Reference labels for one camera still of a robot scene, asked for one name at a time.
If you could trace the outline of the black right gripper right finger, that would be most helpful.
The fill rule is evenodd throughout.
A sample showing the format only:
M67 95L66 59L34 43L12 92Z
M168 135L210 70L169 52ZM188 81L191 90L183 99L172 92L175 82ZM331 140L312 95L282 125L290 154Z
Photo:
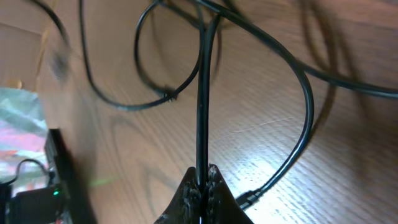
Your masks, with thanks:
M221 171L209 165L208 182L206 183L207 199L205 223L208 224L253 224L235 201Z

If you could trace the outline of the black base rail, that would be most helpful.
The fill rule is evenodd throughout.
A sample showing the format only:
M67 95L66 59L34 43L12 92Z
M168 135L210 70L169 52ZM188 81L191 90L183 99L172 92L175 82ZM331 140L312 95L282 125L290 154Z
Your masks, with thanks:
M65 202L69 220L80 224L97 223L87 188L59 129L49 129L44 149L49 167L55 172L55 184Z

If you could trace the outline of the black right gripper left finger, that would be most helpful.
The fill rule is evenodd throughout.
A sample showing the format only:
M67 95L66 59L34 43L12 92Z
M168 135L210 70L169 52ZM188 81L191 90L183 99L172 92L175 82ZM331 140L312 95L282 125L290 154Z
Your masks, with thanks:
M199 224L200 198L196 168L189 167L171 202L154 224Z

